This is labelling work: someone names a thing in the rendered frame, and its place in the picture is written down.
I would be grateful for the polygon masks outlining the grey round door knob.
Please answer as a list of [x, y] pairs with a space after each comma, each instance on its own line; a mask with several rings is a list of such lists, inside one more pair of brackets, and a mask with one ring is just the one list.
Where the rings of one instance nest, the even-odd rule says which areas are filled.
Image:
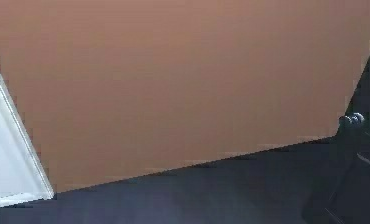
[[364, 116], [361, 113], [355, 112], [341, 116], [339, 118], [340, 128], [360, 128], [363, 126], [365, 121]]

